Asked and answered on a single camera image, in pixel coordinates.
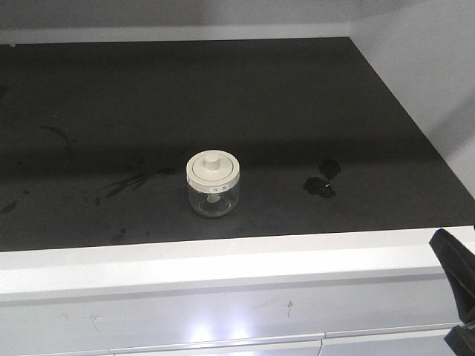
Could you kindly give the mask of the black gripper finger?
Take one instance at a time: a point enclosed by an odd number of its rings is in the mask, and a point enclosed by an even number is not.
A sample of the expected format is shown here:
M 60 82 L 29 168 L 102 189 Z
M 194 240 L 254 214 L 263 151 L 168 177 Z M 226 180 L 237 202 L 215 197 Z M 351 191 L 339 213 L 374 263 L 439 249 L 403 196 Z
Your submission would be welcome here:
M 429 242 L 450 283 L 459 319 L 474 322 L 474 254 L 443 228 Z
M 475 356 L 474 329 L 454 326 L 445 335 L 444 340 L 456 356 Z

